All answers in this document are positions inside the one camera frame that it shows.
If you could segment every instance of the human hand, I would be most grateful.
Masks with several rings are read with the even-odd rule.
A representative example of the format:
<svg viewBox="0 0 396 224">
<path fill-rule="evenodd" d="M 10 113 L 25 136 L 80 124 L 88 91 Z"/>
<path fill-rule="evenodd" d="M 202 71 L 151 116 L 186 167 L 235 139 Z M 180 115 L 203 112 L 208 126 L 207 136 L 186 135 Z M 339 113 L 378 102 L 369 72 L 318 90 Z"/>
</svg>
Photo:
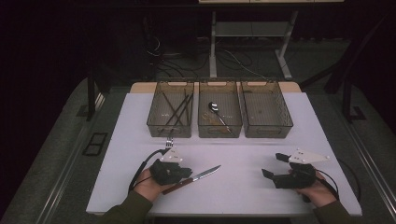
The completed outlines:
<svg viewBox="0 0 396 224">
<path fill-rule="evenodd" d="M 159 185 L 152 177 L 149 169 L 146 169 L 140 174 L 136 180 L 134 191 L 142 195 L 152 203 L 157 199 L 158 195 L 173 185 Z"/>
<path fill-rule="evenodd" d="M 325 179 L 318 171 L 317 177 Z M 332 195 L 332 192 L 318 180 L 312 186 L 304 189 L 296 189 L 296 191 L 307 196 L 316 207 L 322 207 L 337 201 L 334 195 Z"/>
</svg>

